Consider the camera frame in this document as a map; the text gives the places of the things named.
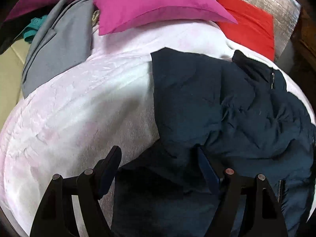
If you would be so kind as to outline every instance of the pink pillow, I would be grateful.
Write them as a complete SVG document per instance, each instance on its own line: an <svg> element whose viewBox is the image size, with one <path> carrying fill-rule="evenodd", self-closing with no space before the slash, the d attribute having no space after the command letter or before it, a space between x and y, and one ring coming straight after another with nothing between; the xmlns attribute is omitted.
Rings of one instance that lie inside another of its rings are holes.
<svg viewBox="0 0 316 237"><path fill-rule="evenodd" d="M216 0L94 0L94 4L100 10L100 35L162 20L237 23Z"/></svg>

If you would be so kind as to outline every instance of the bedding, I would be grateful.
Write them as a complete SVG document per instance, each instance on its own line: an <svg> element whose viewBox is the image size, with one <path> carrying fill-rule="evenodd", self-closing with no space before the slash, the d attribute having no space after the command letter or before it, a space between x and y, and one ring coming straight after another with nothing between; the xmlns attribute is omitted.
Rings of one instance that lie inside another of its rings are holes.
<svg viewBox="0 0 316 237"><path fill-rule="evenodd" d="M0 133L0 205L12 212L9 220L27 234L53 174L78 175L104 158L113 145L121 147L124 165L159 138L151 52L170 47L231 61L234 51L240 50L279 69L264 56L227 39L213 22L156 22L104 36L99 36L97 27L92 55L20 101ZM303 92L288 75L282 75L287 91L303 102L315 124ZM109 225L113 186L100 201ZM79 232L87 236L75 198L74 209Z"/></svg>
<svg viewBox="0 0 316 237"><path fill-rule="evenodd" d="M238 21L234 25L217 23L225 36L273 61L273 16L243 0L217 1Z"/></svg>
<svg viewBox="0 0 316 237"><path fill-rule="evenodd" d="M94 3L100 10L100 35L162 20L236 23L216 0L94 0Z"/></svg>

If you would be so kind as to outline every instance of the black clamp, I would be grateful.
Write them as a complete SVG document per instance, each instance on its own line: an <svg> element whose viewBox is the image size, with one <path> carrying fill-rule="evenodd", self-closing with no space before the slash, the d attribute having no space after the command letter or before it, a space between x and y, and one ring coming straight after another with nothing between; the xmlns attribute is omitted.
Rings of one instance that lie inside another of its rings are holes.
<svg viewBox="0 0 316 237"><path fill-rule="evenodd" d="M240 195L247 195L239 237L288 237L281 206L263 174L255 178L238 175L197 147L201 172L220 204L204 237L229 237Z"/></svg>
<svg viewBox="0 0 316 237"><path fill-rule="evenodd" d="M113 237L98 200L106 195L121 163L122 152L114 146L94 169L78 177L63 179L59 174L46 189L36 212L30 237L79 237L72 195L78 195L89 237Z"/></svg>

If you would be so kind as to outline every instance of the beige fabric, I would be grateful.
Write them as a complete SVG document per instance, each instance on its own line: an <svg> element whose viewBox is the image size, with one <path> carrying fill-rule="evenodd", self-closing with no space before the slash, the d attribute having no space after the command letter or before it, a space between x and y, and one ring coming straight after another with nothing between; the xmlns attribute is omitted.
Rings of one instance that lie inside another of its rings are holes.
<svg viewBox="0 0 316 237"><path fill-rule="evenodd" d="M21 95L22 69L30 44L17 40L0 55L0 130Z"/></svg>

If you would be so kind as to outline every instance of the red pillow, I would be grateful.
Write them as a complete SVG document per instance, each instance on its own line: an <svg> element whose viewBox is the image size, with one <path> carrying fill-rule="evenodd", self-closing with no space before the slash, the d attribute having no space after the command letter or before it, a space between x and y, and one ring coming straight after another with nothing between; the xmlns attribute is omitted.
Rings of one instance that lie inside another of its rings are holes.
<svg viewBox="0 0 316 237"><path fill-rule="evenodd" d="M274 60L273 16L242 0L217 0L238 25L218 22L226 37Z"/></svg>

